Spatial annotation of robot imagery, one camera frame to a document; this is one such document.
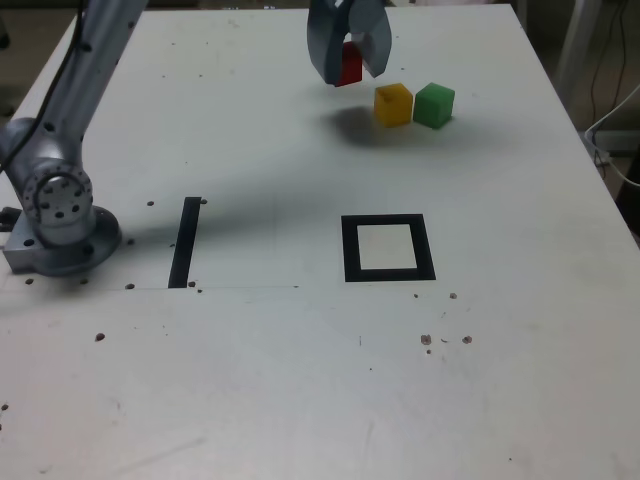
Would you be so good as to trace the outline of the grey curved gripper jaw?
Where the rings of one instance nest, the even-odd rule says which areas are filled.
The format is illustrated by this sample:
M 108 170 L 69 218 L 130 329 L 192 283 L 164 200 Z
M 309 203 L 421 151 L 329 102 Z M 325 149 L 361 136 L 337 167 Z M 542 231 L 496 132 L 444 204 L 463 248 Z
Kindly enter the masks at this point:
M 342 72 L 342 47 L 349 32 L 349 1 L 311 0 L 307 46 L 312 65 L 328 85 L 337 85 Z
M 392 46 L 385 2 L 355 0 L 349 11 L 349 32 L 367 72 L 374 78 L 383 74 Z

